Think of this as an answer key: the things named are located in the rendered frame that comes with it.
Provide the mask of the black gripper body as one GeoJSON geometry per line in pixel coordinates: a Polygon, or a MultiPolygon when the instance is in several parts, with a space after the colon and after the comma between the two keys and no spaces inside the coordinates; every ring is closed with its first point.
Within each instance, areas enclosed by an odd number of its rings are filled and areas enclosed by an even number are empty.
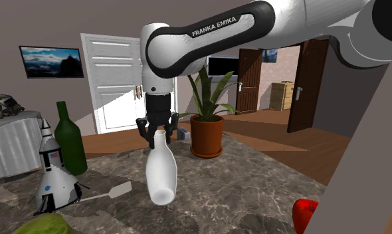
{"type": "Polygon", "coordinates": [[[146,111],[149,128],[169,126],[171,118],[171,94],[152,95],[146,93],[146,111]]]}

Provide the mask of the white bottle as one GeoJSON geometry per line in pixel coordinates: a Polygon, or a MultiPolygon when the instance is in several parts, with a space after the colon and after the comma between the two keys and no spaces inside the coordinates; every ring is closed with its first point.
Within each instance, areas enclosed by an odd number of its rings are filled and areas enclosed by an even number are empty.
{"type": "Polygon", "coordinates": [[[167,205],[175,199],[177,189],[177,164],[168,148],[165,130],[154,134],[154,149],[146,163],[147,189],[151,201],[156,205],[167,205]]]}

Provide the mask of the small grey-blue box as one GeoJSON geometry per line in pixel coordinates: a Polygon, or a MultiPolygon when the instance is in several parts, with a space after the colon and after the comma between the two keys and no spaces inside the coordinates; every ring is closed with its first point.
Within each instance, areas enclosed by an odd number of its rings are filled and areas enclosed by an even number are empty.
{"type": "Polygon", "coordinates": [[[186,130],[183,127],[178,127],[176,132],[177,132],[177,139],[178,140],[186,140],[186,139],[190,139],[190,137],[191,137],[190,131],[186,130]]]}

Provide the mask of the potted plant in brown pot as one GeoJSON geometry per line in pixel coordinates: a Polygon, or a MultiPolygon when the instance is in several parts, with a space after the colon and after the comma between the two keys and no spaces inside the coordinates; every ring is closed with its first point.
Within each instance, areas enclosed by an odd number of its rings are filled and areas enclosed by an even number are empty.
{"type": "Polygon", "coordinates": [[[217,110],[220,94],[229,86],[232,77],[230,71],[222,77],[214,91],[211,90],[212,78],[208,76],[205,66],[198,72],[194,79],[188,76],[193,89],[193,97],[197,107],[196,113],[184,112],[179,116],[190,115],[191,119],[191,153],[199,158],[215,158],[223,152],[221,146],[223,134],[223,117],[217,110]]]}

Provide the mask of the white double door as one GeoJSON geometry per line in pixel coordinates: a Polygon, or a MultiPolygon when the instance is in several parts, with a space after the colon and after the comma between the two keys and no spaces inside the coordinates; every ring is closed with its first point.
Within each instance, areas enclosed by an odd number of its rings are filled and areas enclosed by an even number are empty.
{"type": "Polygon", "coordinates": [[[82,48],[98,134],[137,128],[146,116],[140,40],[82,33],[82,48]]]}

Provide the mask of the white spatula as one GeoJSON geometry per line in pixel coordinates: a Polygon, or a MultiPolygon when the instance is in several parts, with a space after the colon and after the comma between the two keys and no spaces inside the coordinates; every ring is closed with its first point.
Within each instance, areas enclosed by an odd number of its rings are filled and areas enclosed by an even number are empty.
{"type": "Polygon", "coordinates": [[[127,181],[127,182],[122,183],[120,185],[114,186],[108,193],[83,198],[80,200],[80,202],[88,201],[91,199],[97,199],[100,197],[109,197],[111,199],[114,199],[114,198],[119,197],[125,193],[130,192],[131,190],[132,190],[132,183],[130,181],[127,181]]]}

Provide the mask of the dark green glass bottle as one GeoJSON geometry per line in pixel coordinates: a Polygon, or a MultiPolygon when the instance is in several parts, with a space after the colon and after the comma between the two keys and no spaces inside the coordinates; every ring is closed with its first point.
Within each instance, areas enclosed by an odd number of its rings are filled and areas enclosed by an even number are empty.
{"type": "Polygon", "coordinates": [[[65,101],[58,101],[56,106],[59,122],[54,136],[61,147],[66,169],[72,175],[79,176],[88,169],[80,129],[69,118],[65,101]]]}

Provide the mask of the brown wooden door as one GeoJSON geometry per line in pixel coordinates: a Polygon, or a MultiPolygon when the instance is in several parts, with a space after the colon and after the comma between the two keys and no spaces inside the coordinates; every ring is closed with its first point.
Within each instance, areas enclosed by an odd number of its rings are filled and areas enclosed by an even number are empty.
{"type": "Polygon", "coordinates": [[[311,128],[313,125],[328,46],[327,39],[312,39],[300,45],[288,133],[311,128]]]}
{"type": "Polygon", "coordinates": [[[262,50],[239,49],[237,115],[257,111],[262,50]]]}

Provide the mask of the white rocket model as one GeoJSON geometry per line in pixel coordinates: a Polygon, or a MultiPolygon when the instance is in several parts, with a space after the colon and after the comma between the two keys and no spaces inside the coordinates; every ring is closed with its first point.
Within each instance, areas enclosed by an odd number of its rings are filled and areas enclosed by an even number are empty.
{"type": "Polygon", "coordinates": [[[39,156],[43,176],[34,195],[37,211],[34,216],[52,213],[81,201],[82,184],[65,168],[62,150],[49,123],[42,119],[39,156]]]}

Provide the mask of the light wooden chest of drawers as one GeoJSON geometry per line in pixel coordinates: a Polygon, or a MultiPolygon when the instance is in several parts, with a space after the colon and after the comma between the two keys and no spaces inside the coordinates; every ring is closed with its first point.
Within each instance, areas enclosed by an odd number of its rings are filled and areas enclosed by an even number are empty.
{"type": "Polygon", "coordinates": [[[287,110],[291,108],[293,96],[293,82],[273,82],[271,85],[269,108],[287,110]]]}

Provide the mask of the green rounded object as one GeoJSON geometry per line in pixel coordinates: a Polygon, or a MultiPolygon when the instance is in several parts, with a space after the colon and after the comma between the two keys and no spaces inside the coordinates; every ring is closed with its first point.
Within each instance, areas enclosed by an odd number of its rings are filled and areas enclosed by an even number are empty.
{"type": "Polygon", "coordinates": [[[47,213],[28,221],[12,234],[74,234],[74,231],[62,215],[47,213]]]}

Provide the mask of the table with white cloth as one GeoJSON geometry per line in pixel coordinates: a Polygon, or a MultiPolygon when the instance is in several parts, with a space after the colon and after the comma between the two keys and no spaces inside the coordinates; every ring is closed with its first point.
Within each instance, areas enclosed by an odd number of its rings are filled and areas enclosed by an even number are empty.
{"type": "Polygon", "coordinates": [[[0,94],[0,178],[41,167],[40,112],[25,110],[10,95],[0,94]]]}

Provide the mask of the black wall television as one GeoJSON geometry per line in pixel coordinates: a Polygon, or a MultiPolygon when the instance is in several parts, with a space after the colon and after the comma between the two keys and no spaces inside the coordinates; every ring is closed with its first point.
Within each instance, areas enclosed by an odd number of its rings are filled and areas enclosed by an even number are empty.
{"type": "Polygon", "coordinates": [[[238,57],[208,56],[206,60],[207,74],[215,78],[223,77],[228,72],[233,72],[232,77],[237,77],[239,73],[238,57]]]}

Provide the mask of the landscape wall picture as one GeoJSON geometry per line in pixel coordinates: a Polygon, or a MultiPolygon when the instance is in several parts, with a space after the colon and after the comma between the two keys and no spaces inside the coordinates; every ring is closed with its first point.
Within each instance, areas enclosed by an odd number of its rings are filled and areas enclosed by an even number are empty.
{"type": "Polygon", "coordinates": [[[83,78],[79,49],[19,46],[27,78],[83,78]]]}

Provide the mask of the small blue wall picture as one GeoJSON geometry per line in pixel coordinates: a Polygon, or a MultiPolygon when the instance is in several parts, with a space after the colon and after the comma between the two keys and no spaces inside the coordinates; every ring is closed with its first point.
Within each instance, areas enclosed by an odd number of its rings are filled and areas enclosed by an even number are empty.
{"type": "Polygon", "coordinates": [[[276,63],[278,56],[278,49],[264,49],[262,51],[262,62],[276,63]]]}

